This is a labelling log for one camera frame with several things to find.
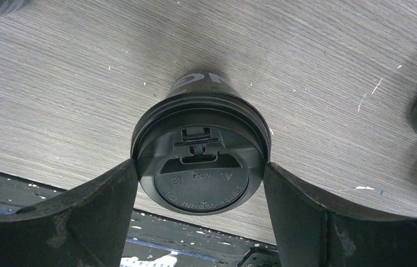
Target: scratch on surface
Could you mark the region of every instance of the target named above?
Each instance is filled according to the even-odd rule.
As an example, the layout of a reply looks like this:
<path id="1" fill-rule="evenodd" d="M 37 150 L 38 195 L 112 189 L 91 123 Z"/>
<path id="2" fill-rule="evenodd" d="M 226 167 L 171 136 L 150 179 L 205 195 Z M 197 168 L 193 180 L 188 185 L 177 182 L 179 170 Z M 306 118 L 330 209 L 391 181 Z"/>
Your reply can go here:
<path id="1" fill-rule="evenodd" d="M 359 106 L 357 107 L 358 112 L 361 111 L 361 105 L 362 105 L 362 102 L 364 101 L 364 99 L 366 98 L 366 96 L 367 96 L 367 94 L 365 93 L 364 96 L 361 99 L 361 102 L 359 102 Z"/>
<path id="2" fill-rule="evenodd" d="M 384 79 L 384 78 L 381 78 L 381 79 L 380 79 L 379 83 L 375 86 L 375 88 L 374 88 L 374 90 L 372 91 L 371 95 L 373 95 L 373 94 L 374 94 L 375 90 L 377 90 L 377 88 L 379 87 L 379 85 L 380 85 L 380 83 L 382 82 L 382 80 L 383 80 L 383 79 Z"/>
<path id="3" fill-rule="evenodd" d="M 356 245 L 354 245 L 354 242 L 349 238 L 349 234 L 347 231 L 343 231 L 342 233 L 339 232 L 338 226 L 335 223 L 335 230 L 336 234 L 338 235 L 338 238 L 340 239 L 341 246 L 344 250 L 344 256 L 351 257 L 354 255 L 354 252 L 356 251 Z"/>
<path id="4" fill-rule="evenodd" d="M 59 215 L 54 216 L 53 221 L 54 227 L 56 229 L 56 234 L 46 241 L 46 244 L 48 244 L 50 247 L 58 249 L 66 241 L 68 235 L 66 226 L 71 212 L 72 210 L 69 209 Z"/>

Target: black plastic lid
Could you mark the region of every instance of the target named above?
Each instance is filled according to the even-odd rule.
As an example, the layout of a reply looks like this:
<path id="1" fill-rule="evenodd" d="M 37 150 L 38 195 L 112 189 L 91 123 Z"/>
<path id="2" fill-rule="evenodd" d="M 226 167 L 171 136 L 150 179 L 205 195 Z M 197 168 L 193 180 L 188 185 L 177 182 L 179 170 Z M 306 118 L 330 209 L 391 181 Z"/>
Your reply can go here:
<path id="1" fill-rule="evenodd" d="M 140 184 L 158 204 L 214 214 L 249 199 L 261 184 L 271 139 L 264 119 L 239 97 L 186 93 L 151 108 L 133 133 Z"/>

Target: white paint spot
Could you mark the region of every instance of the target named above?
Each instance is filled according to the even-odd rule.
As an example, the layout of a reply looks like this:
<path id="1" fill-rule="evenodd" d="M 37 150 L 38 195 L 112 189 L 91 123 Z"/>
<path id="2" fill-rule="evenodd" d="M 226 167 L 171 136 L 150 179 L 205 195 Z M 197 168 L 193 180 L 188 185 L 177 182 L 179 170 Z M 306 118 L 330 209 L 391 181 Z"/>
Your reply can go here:
<path id="1" fill-rule="evenodd" d="M 368 187 L 368 186 L 357 186 L 355 190 L 361 190 L 361 189 L 375 190 L 375 189 L 373 189 L 371 187 Z"/>
<path id="2" fill-rule="evenodd" d="M 375 90 L 377 90 L 377 88 L 379 87 L 379 85 L 380 85 L 380 83 L 382 82 L 382 80 L 383 80 L 383 79 L 384 79 L 384 78 L 381 78 L 381 79 L 380 79 L 379 83 L 375 86 L 375 88 L 374 88 L 374 90 L 372 91 L 371 95 L 373 95 L 373 94 L 374 94 Z"/>
<path id="3" fill-rule="evenodd" d="M 364 96 L 361 99 L 361 102 L 359 102 L 359 106 L 357 106 L 357 111 L 358 112 L 361 111 L 361 105 L 362 105 L 362 102 L 364 101 L 364 99 L 366 98 L 366 96 L 367 96 L 367 94 L 365 93 Z"/>
<path id="4" fill-rule="evenodd" d="M 177 263 L 176 253 L 171 252 L 169 255 L 162 256 L 158 259 L 147 261 L 140 260 L 138 257 L 121 258 L 120 267 L 140 267 L 140 266 L 163 266 L 174 267 Z"/>

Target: paint speck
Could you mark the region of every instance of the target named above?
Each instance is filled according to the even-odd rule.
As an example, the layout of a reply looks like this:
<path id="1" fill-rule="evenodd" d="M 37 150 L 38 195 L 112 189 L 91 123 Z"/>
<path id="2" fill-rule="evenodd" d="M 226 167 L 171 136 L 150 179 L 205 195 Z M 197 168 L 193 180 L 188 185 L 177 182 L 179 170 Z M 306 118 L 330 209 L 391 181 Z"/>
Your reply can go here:
<path id="1" fill-rule="evenodd" d="M 355 190 L 362 190 L 362 189 L 366 189 L 366 190 L 375 190 L 371 187 L 368 186 L 357 186 Z"/>
<path id="2" fill-rule="evenodd" d="M 366 98 L 366 96 L 367 96 L 367 94 L 365 93 L 364 96 L 361 99 L 361 102 L 359 102 L 359 106 L 357 106 L 357 111 L 358 112 L 361 111 L 361 105 L 362 105 L 362 102 L 364 101 L 364 99 Z"/>
<path id="3" fill-rule="evenodd" d="M 372 91 L 371 95 L 373 95 L 373 94 L 374 94 L 375 90 L 377 90 L 377 88 L 379 87 L 379 85 L 380 85 L 380 83 L 382 82 L 382 80 L 383 80 L 383 79 L 384 79 L 384 78 L 381 78 L 381 79 L 380 79 L 379 83 L 375 86 L 375 88 L 374 88 L 374 90 Z"/>

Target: wood grain surface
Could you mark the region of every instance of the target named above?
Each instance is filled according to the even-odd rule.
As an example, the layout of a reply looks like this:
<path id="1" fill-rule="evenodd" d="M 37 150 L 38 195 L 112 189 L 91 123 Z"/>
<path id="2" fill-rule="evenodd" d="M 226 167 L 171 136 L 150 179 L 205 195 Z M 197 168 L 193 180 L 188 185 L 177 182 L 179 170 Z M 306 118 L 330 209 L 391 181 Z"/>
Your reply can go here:
<path id="1" fill-rule="evenodd" d="M 0 18 L 0 171 L 92 179 L 129 157 L 140 116 L 194 68 L 226 73 L 261 111 L 274 162 L 417 216 L 417 0 L 32 0 Z M 275 243 L 262 187 L 221 215 L 178 215 L 142 190 L 135 207 Z"/>

